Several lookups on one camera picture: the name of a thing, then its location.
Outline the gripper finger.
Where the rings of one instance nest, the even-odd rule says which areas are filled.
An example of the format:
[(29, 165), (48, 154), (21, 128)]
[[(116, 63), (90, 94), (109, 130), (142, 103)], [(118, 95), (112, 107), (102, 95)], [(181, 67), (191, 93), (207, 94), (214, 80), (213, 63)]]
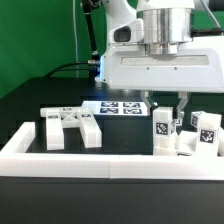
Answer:
[(179, 92), (178, 93), (178, 99), (180, 102), (178, 103), (176, 107), (176, 112), (177, 112), (177, 118), (182, 119), (184, 116), (184, 108), (187, 105), (189, 99), (190, 99), (191, 94), (189, 92)]
[(153, 93), (151, 91), (145, 91), (145, 90), (140, 91), (141, 99), (144, 102), (145, 106), (147, 107), (147, 114), (149, 116), (151, 116), (153, 110), (158, 107), (158, 103), (152, 99), (152, 95)]

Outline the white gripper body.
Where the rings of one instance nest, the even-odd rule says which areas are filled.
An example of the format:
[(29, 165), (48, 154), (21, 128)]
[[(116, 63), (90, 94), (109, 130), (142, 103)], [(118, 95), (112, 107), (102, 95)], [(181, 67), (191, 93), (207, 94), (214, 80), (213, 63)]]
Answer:
[(173, 55), (114, 46), (101, 59), (101, 80), (112, 89), (224, 92), (224, 36), (195, 37)]

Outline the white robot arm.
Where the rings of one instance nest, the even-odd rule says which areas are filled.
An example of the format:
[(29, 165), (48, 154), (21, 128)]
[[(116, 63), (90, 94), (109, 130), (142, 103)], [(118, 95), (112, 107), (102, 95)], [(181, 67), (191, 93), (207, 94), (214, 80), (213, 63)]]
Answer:
[(193, 16), (204, 10), (209, 16), (224, 10), (223, 1), (82, 0), (87, 20), (103, 6), (107, 45), (98, 57), (96, 82), (112, 89), (139, 90), (148, 108), (152, 91), (179, 94), (181, 113), (192, 92), (224, 92), (224, 30), (195, 30)]

